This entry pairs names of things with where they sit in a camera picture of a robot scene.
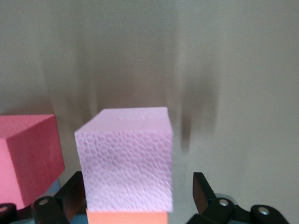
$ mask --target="screw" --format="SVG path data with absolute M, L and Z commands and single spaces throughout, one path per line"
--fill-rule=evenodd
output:
M 6 211 L 7 209 L 8 209 L 7 206 L 2 206 L 2 207 L 0 207 L 0 212 L 4 212 L 4 211 Z
M 222 206 L 228 206 L 228 205 L 229 205 L 229 204 L 228 204 L 228 201 L 225 200 L 225 199 L 220 199 L 220 200 L 219 200 L 219 204 L 221 204 Z
M 44 204 L 46 204 L 48 202 L 49 202 L 48 198 L 45 198 L 45 199 L 41 200 L 38 204 L 39 205 L 44 205 Z
M 270 214 L 270 212 L 269 212 L 269 210 L 268 209 L 266 209 L 265 207 L 259 207 L 258 208 L 258 211 L 260 212 L 260 213 L 262 213 L 263 215 L 268 215 L 268 214 Z

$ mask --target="gray background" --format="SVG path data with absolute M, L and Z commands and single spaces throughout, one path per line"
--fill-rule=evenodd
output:
M 0 1 L 0 113 L 55 113 L 74 131 L 103 108 L 167 106 L 171 224 L 195 212 L 192 173 L 245 209 L 298 223 L 299 1 Z

